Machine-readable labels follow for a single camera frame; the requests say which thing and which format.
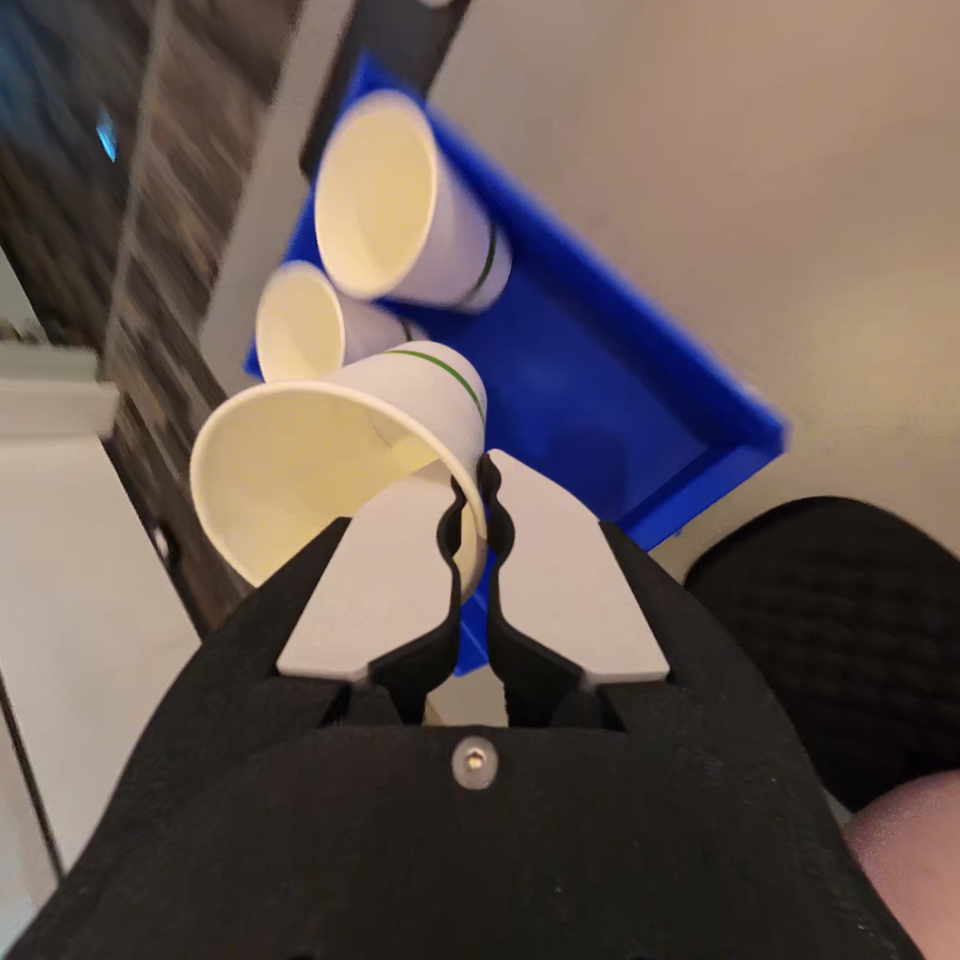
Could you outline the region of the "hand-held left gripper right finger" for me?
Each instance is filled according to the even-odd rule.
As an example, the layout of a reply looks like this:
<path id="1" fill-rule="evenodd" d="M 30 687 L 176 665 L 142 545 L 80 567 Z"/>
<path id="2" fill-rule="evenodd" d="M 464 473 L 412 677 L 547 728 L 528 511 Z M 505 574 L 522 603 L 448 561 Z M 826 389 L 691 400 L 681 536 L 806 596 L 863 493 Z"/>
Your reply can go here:
<path id="1" fill-rule="evenodd" d="M 670 674 L 601 520 L 573 493 L 499 450 L 479 464 L 493 567 L 486 648 L 510 724 L 591 714 L 600 689 Z"/>

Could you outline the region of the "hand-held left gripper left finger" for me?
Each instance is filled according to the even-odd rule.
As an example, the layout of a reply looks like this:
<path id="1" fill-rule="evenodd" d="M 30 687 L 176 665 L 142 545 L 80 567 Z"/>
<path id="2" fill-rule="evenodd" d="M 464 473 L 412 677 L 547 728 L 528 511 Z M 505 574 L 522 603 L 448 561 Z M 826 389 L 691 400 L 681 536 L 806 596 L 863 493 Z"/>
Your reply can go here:
<path id="1" fill-rule="evenodd" d="M 278 672 L 379 687 L 419 725 L 460 652 L 464 493 L 417 471 L 352 518 L 278 658 Z"/>

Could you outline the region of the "white paper cup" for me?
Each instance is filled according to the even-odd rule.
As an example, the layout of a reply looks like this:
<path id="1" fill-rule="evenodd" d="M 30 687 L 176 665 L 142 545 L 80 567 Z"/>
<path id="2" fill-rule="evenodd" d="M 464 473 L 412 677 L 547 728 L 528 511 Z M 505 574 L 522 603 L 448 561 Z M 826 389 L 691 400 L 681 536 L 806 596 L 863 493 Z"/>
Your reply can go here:
<path id="1" fill-rule="evenodd" d="M 479 314 L 510 280 L 506 231 L 400 91 L 342 114 L 319 162 L 314 223 L 324 270 L 354 299 Z"/>
<path id="2" fill-rule="evenodd" d="M 439 463 L 466 500 L 454 556 L 466 603 L 487 560 L 477 482 L 487 414 L 477 369 L 433 341 L 402 343 L 314 379 L 242 390 L 210 414 L 193 446 L 189 483 L 200 526 L 257 588 L 331 522 Z"/>
<path id="3" fill-rule="evenodd" d="M 266 383 L 333 374 L 429 335 L 411 319 L 338 292 L 316 265 L 281 264 L 260 296 L 255 350 Z"/>

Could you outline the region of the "blue plastic bin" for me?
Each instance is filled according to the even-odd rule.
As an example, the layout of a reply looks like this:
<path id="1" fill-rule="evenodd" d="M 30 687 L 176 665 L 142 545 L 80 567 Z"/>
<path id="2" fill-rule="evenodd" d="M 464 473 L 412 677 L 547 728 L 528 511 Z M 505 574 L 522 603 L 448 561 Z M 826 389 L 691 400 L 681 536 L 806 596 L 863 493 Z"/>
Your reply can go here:
<path id="1" fill-rule="evenodd" d="M 501 174 L 425 112 L 455 169 L 510 241 L 507 287 L 469 314 L 354 298 L 420 325 L 462 354 L 487 396 L 477 482 L 486 566 L 462 603 L 487 648 L 494 556 L 481 492 L 484 454 L 502 450 L 558 483 L 638 547 L 656 546 L 784 450 L 784 426 L 702 350 L 585 253 Z"/>

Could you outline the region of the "person's left forearm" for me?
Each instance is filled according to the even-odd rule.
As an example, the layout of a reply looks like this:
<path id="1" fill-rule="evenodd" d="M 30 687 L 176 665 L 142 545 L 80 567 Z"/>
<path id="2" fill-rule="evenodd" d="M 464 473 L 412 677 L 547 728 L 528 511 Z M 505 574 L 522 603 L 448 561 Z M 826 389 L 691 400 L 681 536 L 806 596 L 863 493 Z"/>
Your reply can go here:
<path id="1" fill-rule="evenodd" d="M 844 827 L 846 846 L 927 959 L 959 957 L 959 772 L 913 780 Z"/>

